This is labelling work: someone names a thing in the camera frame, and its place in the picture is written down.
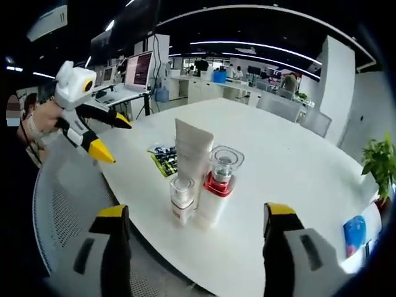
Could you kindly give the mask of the person's left hand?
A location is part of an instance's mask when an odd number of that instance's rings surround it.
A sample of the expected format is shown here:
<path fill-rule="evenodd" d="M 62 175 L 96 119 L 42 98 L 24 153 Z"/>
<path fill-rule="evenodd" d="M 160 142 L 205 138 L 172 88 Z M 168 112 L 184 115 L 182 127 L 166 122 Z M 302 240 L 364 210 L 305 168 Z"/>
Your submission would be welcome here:
<path fill-rule="evenodd" d="M 53 100 L 38 106 L 33 112 L 33 120 L 38 132 L 47 134 L 56 130 L 56 123 L 62 115 L 62 108 Z"/>

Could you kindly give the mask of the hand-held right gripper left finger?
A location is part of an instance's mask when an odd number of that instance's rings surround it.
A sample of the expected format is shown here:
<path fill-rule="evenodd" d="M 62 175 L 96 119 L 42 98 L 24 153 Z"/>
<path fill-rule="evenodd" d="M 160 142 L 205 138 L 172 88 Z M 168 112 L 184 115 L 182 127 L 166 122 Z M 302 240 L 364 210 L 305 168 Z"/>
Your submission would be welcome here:
<path fill-rule="evenodd" d="M 61 296 L 131 296 L 129 210 L 101 209 L 60 260 Z"/>

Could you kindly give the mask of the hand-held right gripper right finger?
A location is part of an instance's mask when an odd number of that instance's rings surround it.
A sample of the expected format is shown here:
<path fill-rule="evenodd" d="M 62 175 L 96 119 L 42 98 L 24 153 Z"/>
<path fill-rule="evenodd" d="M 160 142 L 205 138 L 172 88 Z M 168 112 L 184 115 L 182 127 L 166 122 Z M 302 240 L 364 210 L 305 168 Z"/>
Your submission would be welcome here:
<path fill-rule="evenodd" d="M 346 282 L 336 249 L 285 204 L 264 204 L 264 296 L 333 296 Z"/>

